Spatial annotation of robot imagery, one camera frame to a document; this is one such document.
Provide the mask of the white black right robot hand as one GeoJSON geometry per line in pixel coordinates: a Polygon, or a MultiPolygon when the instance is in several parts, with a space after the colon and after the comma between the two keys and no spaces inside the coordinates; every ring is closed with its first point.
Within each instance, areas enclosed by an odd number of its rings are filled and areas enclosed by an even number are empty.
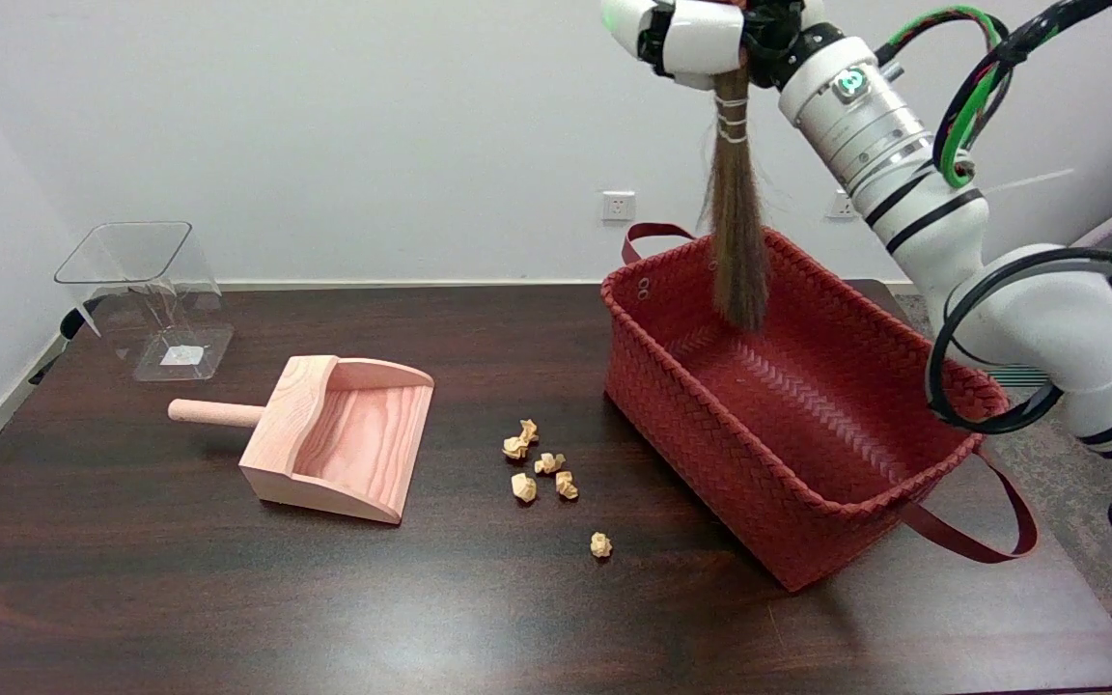
{"type": "Polygon", "coordinates": [[[845,36],[820,1],[603,1],[600,21],[654,75],[697,91],[736,70],[781,91],[800,66],[845,36]]]}

